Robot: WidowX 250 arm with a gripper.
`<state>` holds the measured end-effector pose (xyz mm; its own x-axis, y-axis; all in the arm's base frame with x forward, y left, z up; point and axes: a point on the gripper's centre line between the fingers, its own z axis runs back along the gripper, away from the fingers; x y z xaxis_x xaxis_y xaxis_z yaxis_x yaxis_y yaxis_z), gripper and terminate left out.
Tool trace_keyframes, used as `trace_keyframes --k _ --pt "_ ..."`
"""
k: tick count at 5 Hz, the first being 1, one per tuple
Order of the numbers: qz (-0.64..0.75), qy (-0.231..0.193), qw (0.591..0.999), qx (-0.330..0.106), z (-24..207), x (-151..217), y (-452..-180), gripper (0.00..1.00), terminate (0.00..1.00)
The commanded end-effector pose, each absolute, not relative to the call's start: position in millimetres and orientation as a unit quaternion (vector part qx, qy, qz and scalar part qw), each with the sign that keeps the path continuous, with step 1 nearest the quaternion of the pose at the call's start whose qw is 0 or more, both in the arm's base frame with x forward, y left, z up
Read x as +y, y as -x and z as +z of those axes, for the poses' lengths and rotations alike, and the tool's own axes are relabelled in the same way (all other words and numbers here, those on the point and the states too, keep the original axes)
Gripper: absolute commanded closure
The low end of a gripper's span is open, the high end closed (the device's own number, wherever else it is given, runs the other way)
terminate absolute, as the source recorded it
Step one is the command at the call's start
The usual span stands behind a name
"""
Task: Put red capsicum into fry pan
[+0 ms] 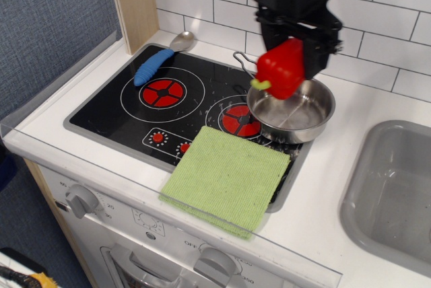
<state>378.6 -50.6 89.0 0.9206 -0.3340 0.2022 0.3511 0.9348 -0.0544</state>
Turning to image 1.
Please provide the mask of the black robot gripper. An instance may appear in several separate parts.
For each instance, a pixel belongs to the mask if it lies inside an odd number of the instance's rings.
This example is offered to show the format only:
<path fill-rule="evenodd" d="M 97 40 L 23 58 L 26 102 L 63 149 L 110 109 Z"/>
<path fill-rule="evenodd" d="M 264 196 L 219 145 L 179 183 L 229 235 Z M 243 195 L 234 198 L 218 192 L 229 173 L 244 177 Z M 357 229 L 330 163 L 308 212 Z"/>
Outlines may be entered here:
<path fill-rule="evenodd" d="M 289 37 L 302 40 L 305 79 L 327 68 L 329 55 L 339 48 L 341 21 L 328 9 L 329 0 L 255 0 L 256 20 L 266 50 Z"/>

